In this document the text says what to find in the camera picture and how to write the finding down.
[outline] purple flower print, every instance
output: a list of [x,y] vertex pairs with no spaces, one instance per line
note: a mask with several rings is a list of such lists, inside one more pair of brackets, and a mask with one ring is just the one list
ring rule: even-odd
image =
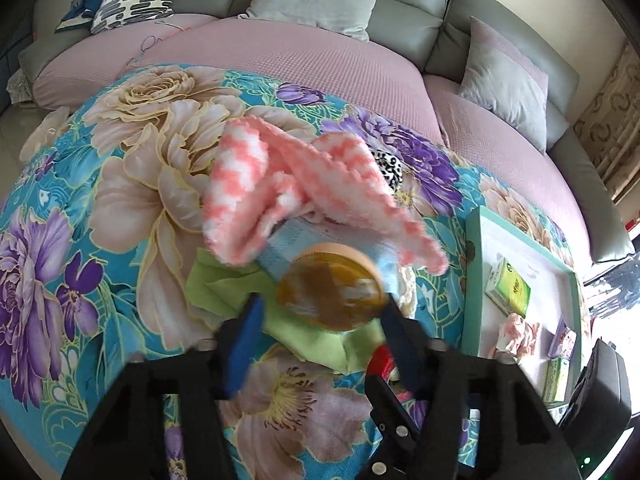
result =
[[293,83],[278,86],[276,97],[290,105],[318,105],[326,102],[321,91]]
[[82,268],[81,262],[82,254],[78,251],[66,264],[65,282],[56,291],[65,317],[65,333],[69,341],[76,337],[76,325],[85,336],[92,336],[98,332],[98,311],[84,295],[98,287],[104,269],[94,259],[89,260]]
[[164,446],[169,461],[170,480],[186,480],[182,431],[178,426],[169,426],[164,430]]
[[15,399],[39,407],[42,380],[61,370],[63,318],[44,284],[57,278],[71,245],[71,226],[58,208],[47,221],[18,208],[0,235],[0,378]]
[[[424,419],[427,416],[427,407],[429,403],[426,400],[416,400],[409,408],[409,416],[418,426],[418,429],[422,428]],[[469,421],[464,418],[462,420],[462,432],[460,433],[460,447],[464,447],[469,441]]]
[[462,204],[455,183],[459,175],[447,155],[418,133],[363,108],[351,106],[339,123],[324,120],[322,132],[347,132],[361,137],[372,149],[395,155],[409,166],[420,182],[420,193],[434,210],[453,216]]
[[551,223],[553,224],[554,229],[556,230],[556,235],[558,235],[558,239],[560,240],[560,243],[561,244],[565,244],[566,243],[566,236],[564,236],[564,232],[562,231],[560,226],[558,224],[556,224],[553,220],[551,220]]
[[40,159],[38,165],[35,168],[36,182],[39,181],[47,173],[49,173],[49,170],[53,167],[55,158],[56,152],[53,152],[48,153]]

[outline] tile floor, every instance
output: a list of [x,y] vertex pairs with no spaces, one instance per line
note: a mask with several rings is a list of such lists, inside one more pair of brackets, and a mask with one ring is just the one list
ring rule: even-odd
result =
[[39,108],[10,106],[0,116],[0,201],[4,202],[22,171],[18,156],[24,141],[46,114]]

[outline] green cloth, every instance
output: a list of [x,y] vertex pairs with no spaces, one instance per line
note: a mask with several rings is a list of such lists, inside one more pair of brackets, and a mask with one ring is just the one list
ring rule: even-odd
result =
[[229,319],[238,316],[251,292],[264,299],[263,330],[301,360],[352,374],[366,369],[374,350],[385,341],[377,319],[346,334],[309,323],[278,304],[276,283],[258,264],[227,267],[205,249],[198,250],[186,284],[191,303]]

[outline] small box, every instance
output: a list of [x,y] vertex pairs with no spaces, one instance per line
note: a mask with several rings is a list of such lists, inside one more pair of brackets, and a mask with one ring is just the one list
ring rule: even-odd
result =
[[556,357],[571,359],[571,355],[574,352],[575,339],[575,332],[566,325],[564,318],[561,317],[556,329],[556,335],[549,347],[549,357],[552,359]]
[[546,366],[545,391],[542,400],[546,403],[564,400],[569,380],[569,361],[561,357],[551,359]]
[[518,271],[501,258],[491,270],[484,293],[508,316],[512,312],[527,315],[531,288]]

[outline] blue cloth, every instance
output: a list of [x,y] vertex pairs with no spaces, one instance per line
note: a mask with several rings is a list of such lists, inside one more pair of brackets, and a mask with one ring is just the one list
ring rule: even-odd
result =
[[82,0],[62,17],[60,24],[56,27],[56,32],[74,30],[75,28],[91,28],[95,13],[100,9],[102,1]]

